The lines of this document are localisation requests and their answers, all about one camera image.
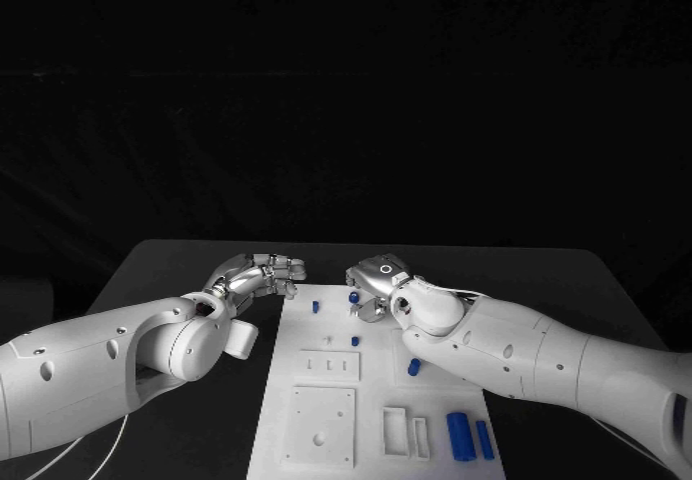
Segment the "white rectangular piece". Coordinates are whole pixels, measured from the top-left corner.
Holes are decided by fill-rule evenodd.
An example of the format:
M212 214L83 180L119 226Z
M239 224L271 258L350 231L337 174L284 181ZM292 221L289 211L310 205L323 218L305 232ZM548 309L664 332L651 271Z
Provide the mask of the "white rectangular piece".
M409 352L400 339L402 330L392 330L392 363L393 363L393 383L398 387L413 387L424 389L477 389L478 387L461 380L460 377L442 370L437 365L421 362L418 375L408 374L408 365L413 354Z
M295 377L305 380L357 383L360 381L360 354L300 350L294 364Z
M382 409L382 455L387 458L408 458L406 410Z
M353 468L356 391L294 387L281 463Z
M256 425L252 457L249 461L246 480L504 480L501 467L501 451L497 449L494 435L490 442L496 454L491 462L457 462L451 454L449 432L445 415L449 412L464 412L468 423L484 420L487 429L493 431L491 420L483 390L471 383L451 377L451 383L439 379L438 383L426 385L437 367L422 362L416 377L408 377L406 369L411 357L403 363L403 375L415 386L402 388L392 378L393 347L392 330L399 325L387 313L376 323L364 323L349 315L349 294L353 287L344 285L300 284L298 294L292 300L284 299L284 308L278 322L276 341L271 358L269 375L264 392L259 422ZM372 295L357 290L360 304L370 300ZM313 313L313 301L320 302L320 310ZM265 313L246 310L243 320L261 321ZM331 344L324 345L324 337L331 337ZM359 344L351 346L351 337L359 338ZM334 350L359 353L360 381L337 383L295 377L295 354L301 350ZM357 416L353 424L353 457L351 468L338 469L330 465L282 462L284 434L288 423L294 389L300 387L343 387L357 390L354 408ZM382 456L382 407L403 407L406 411L408 445L411 456L408 460L390 459ZM413 439L411 418L425 418L429 460L413 460ZM471 429L475 448L477 431Z
M413 418L413 458L426 462L429 460L429 445L428 445L428 426L424 418Z

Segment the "blue cylinder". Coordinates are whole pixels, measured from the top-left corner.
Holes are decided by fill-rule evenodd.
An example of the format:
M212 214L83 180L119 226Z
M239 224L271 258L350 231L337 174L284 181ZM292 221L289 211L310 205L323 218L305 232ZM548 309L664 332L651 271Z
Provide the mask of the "blue cylinder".
M475 448L473 446L471 427L465 413L447 414L447 427L449 428L451 453L457 462L475 460Z
M475 428L478 429L478 440L480 440L480 449L483 450L483 458L486 460L493 460L493 444L490 443L490 436L487 435L486 422L478 420L475 422Z
M421 361L413 358L411 360L411 365L408 365L408 374L415 377L418 375L418 370L421 369Z

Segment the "robotic hand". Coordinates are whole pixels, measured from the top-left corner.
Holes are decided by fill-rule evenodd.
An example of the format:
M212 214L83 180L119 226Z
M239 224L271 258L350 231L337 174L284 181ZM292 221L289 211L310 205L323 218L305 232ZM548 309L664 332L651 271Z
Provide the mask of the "robotic hand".
M301 260L238 255L202 292L46 325L0 346L0 460L80 438L199 380L256 327L235 317L268 294L292 299Z
M522 305L439 288L393 255L349 268L346 283L375 296L357 317L375 322L390 312L418 358L497 395L602 420L692 478L692 354L607 340Z

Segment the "gray table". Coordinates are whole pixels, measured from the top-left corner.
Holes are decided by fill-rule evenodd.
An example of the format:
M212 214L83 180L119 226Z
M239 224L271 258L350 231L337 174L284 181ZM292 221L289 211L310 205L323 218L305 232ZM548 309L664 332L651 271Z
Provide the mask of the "gray table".
M199 291L216 266L238 253L301 258L305 282L340 285L346 268L386 252L437 285L481 291L586 333L664 349L605 265L584 250L148 240L134 248L89 313ZM98 479L245 478L281 303L282 297L258 299L242 316L261 330L249 360L223 355L200 381L132 413ZM488 392L486 403L510 480L674 478L581 413ZM85 437L43 479L88 479L119 424ZM7 462L17 462L16 471L33 472L60 449Z

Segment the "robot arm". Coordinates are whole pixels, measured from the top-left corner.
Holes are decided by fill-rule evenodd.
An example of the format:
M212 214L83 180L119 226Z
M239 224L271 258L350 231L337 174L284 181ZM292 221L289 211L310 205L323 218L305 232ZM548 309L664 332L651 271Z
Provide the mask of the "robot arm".
M497 395L599 419L692 478L692 354L588 335L522 305L442 289L393 255L363 260L346 277L380 306L375 314L363 305L359 318L390 312L418 358Z
M226 352L246 359L255 296L292 298L301 260L238 255L202 292L46 325L0 346L0 460L80 438L199 380Z

